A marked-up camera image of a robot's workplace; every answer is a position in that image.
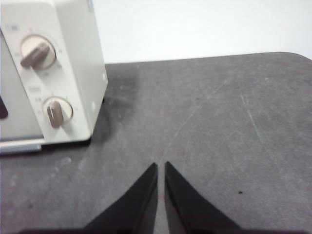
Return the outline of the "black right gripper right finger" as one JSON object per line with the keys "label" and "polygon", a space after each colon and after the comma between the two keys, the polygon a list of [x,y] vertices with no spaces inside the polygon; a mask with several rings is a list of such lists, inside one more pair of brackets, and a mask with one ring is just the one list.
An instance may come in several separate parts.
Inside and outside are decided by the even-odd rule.
{"label": "black right gripper right finger", "polygon": [[243,229],[165,163],[165,205],[171,234],[242,234]]}

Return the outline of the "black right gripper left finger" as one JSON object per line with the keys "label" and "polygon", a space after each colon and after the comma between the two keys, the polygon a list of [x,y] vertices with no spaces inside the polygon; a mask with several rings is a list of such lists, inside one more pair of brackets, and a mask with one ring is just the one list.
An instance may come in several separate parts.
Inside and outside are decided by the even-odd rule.
{"label": "black right gripper left finger", "polygon": [[158,166],[152,163],[127,192],[88,223],[89,234],[152,234],[158,204]]}

